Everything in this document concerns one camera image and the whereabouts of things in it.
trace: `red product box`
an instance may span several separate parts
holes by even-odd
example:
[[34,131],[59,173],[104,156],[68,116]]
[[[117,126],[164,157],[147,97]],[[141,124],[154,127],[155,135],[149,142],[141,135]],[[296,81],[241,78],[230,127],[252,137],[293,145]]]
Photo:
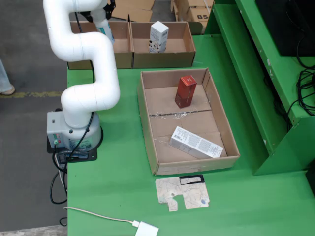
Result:
[[175,102],[179,108],[188,107],[191,104],[197,82],[191,75],[183,76],[179,80]]

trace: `yellow floor line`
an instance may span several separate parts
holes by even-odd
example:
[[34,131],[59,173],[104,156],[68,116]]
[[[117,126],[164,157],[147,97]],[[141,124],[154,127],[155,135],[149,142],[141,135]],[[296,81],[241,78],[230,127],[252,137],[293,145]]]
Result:
[[63,92],[16,92],[10,96],[0,95],[2,98],[25,98],[25,97],[60,97]]

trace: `cardboard tray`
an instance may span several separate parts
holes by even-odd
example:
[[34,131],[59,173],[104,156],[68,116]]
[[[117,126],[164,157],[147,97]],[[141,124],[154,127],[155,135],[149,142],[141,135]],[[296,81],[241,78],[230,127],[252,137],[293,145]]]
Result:
[[187,22],[163,22],[169,27],[165,53],[149,53],[153,23],[131,22],[133,68],[190,67],[196,53]]
[[[80,33],[76,21],[70,22],[70,24],[73,33]],[[84,33],[97,31],[94,23],[82,21],[80,25]],[[110,21],[109,25],[115,38],[114,52],[117,68],[132,68],[133,47],[129,23]],[[89,60],[68,62],[68,68],[70,70],[91,69],[91,64]]]
[[[197,86],[189,107],[180,109],[175,95],[180,77],[192,75]],[[138,103],[153,175],[173,175],[230,168],[240,157],[231,127],[208,69],[141,72]],[[224,147],[221,157],[199,160],[171,145],[180,126]]]

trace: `person's leg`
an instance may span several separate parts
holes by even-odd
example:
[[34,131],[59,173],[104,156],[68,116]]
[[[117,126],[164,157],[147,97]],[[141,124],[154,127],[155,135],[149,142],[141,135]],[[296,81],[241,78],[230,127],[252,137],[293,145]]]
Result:
[[11,95],[14,91],[15,88],[12,84],[10,84],[9,78],[0,59],[0,94]]

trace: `white product box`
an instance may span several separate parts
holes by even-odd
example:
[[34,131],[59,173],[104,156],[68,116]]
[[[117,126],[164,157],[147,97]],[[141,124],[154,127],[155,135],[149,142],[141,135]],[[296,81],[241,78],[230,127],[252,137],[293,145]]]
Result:
[[160,21],[151,25],[149,53],[164,53],[168,37],[168,27]]
[[181,151],[188,153],[198,159],[218,158],[221,156],[223,148],[206,139],[203,139],[179,126],[169,144]]

